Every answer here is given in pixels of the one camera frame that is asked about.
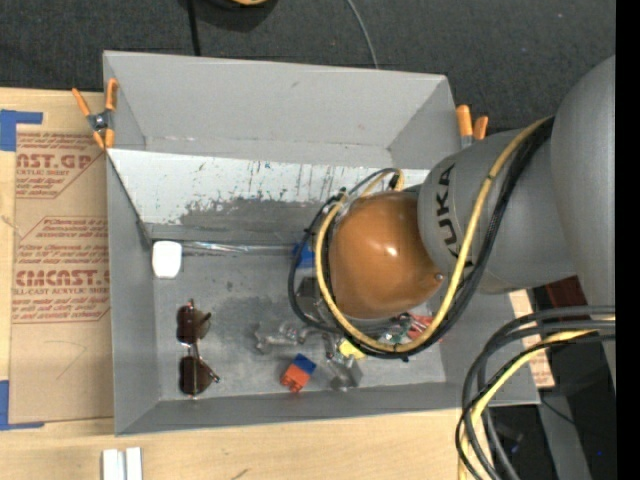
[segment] white plastic piece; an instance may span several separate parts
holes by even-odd
[[[182,265],[182,245],[170,240],[159,240],[153,244],[151,255],[153,273],[160,279],[174,279]]]
[[[127,462],[126,480],[142,480],[142,449],[127,448],[125,451]]]
[[[102,451],[102,480],[125,480],[124,452],[116,449]]]
[[[102,480],[142,480],[142,450],[102,451]]]

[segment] orange clamp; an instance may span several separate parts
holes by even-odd
[[[93,139],[100,149],[113,147],[115,143],[115,134],[109,127],[109,116],[111,112],[115,112],[118,105],[118,81],[115,78],[110,78],[107,82],[107,90],[105,95],[105,110],[99,114],[92,114],[89,110],[89,105],[84,99],[80,91],[75,87],[71,89],[71,93],[80,107],[82,115],[87,118],[89,125],[93,130]]]

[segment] black floor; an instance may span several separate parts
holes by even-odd
[[[490,130],[553,113],[615,53],[616,0],[351,0],[381,69],[445,74]],[[372,66],[346,0],[196,2],[205,56]],[[102,87],[105,49],[191,54],[184,0],[0,0],[0,85]]]

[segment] blue tape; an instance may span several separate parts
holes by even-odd
[[[16,150],[16,128],[21,124],[42,124],[42,112],[0,110],[0,150]]]
[[[18,423],[9,425],[9,381],[0,380],[0,431],[17,428],[39,428],[44,423]]]

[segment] kuka logo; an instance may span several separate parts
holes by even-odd
[[[438,179],[438,185],[440,187],[444,187],[444,191],[436,192],[436,216],[438,217],[438,227],[444,237],[444,243],[447,247],[447,251],[449,251],[449,254],[457,260],[460,247],[458,246],[458,235],[456,234],[456,229],[451,221],[451,211],[448,202],[451,173],[455,165],[455,163],[451,164],[450,167],[440,174],[440,178]],[[464,268],[472,266],[473,262],[471,260],[465,261]]]

